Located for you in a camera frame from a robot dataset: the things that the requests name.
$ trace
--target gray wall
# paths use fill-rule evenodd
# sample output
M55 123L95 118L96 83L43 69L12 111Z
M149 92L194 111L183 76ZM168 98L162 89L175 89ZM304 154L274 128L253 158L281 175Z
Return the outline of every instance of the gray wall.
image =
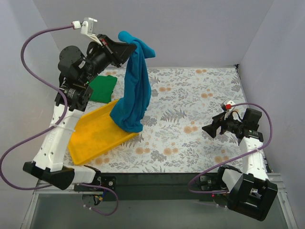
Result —
M20 49L33 33L46 29L32 0L0 1L0 155L19 141L49 126L56 95L23 68ZM34 72L57 84L59 50L50 34L30 43L26 62ZM24 173L22 166L38 152L42 138L14 150L4 161L7 178L22 187L33 187L37 179ZM32 191L18 191L0 179L0 228L20 228Z
M305 228L304 15L304 0L275 0L241 62L247 100L271 115L274 138L265 152L283 177L299 228ZM264 120L265 137L268 128Z
M93 17L117 39L129 31L156 51L149 66L232 66L240 63L274 0L34 0L48 27ZM60 49L88 40L53 35Z

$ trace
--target blue towel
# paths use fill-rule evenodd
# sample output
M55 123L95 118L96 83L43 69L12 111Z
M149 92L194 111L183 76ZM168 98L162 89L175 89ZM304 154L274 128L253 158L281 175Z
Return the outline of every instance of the blue towel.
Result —
M137 133L143 130L140 120L144 117L151 98L145 59L155 57L156 54L144 42L126 31L119 33L119 40L136 44L137 48L127 63L124 97L114 106L110 117L121 129Z

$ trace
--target red connector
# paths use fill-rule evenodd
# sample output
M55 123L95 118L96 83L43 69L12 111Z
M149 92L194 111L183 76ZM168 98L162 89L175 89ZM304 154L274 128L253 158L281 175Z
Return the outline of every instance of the red connector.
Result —
M232 108L232 105L231 105L231 104L227 104L227 105L225 106L225 108L226 108L227 110L229 110L229 109Z

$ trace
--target metal frame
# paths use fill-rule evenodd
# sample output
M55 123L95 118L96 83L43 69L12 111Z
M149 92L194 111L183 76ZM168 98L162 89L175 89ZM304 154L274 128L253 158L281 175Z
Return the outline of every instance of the metal frame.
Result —
M199 201L213 201L210 195L197 195L190 193L187 188L187 183L196 176L197 173L144 173L144 174L105 174L106 177L116 177L115 192L120 197L120 200L165 200L165 199L199 199ZM283 180L279 173L268 173L271 182L277 184L277 196L280 200L282 211L289 229L296 229L297 225L292 214L289 201L287 198L286 189ZM45 182L39 181L37 186L45 185ZM28 229L34 216L35 207L38 201L39 194L101 194L101 191L94 192L76 192L74 185L70 185L66 190L60 190L56 187L48 187L38 189L34 192L33 198L25 216L21 229ZM112 195L106 195L104 201L114 201Z

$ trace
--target table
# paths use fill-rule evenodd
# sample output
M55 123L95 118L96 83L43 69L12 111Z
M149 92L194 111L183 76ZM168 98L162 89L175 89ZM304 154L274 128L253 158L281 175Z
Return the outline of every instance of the table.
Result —
M160 68L148 73L152 96L142 120L143 131L88 165L110 173L191 173L240 155L231 133L212 139L201 130L222 111L223 101L245 102L235 68ZM118 78L112 99L119 99L123 97L125 69L101 73L109 74ZM89 102L85 113L103 105ZM242 116L245 107L237 110ZM68 150L64 163L73 165ZM241 168L242 162L231 165Z

